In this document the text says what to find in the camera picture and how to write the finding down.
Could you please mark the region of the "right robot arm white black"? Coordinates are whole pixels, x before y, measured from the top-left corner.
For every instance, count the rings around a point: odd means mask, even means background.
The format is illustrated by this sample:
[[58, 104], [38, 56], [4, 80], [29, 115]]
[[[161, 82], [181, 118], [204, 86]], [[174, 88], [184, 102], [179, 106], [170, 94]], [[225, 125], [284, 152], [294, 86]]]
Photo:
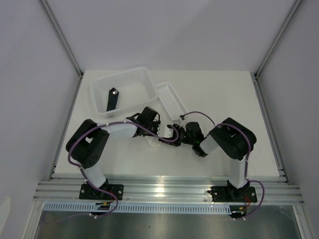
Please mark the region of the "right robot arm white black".
[[206, 136], [199, 123], [194, 121], [188, 122], [184, 127], [173, 124], [168, 125], [167, 128], [172, 131], [172, 136], [163, 138], [160, 142], [175, 147], [181, 144], [191, 145], [192, 150], [199, 157], [206, 157], [217, 148], [221, 148], [231, 159], [230, 176], [221, 197], [239, 201], [248, 195], [247, 191], [250, 187], [247, 179], [248, 158], [257, 142], [251, 130], [232, 118], [227, 118], [215, 126]]

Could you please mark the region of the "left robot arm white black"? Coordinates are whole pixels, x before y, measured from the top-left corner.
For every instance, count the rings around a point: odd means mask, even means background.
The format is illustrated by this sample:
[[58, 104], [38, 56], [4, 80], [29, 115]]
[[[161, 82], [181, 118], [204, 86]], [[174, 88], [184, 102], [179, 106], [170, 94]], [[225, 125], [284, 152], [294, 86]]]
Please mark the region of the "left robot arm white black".
[[97, 124], [91, 119], [82, 122], [66, 144], [68, 162], [80, 169], [91, 187], [91, 194], [103, 199], [108, 194], [108, 179], [103, 174], [99, 160], [108, 140], [154, 136], [158, 134], [160, 115], [150, 107], [124, 121]]

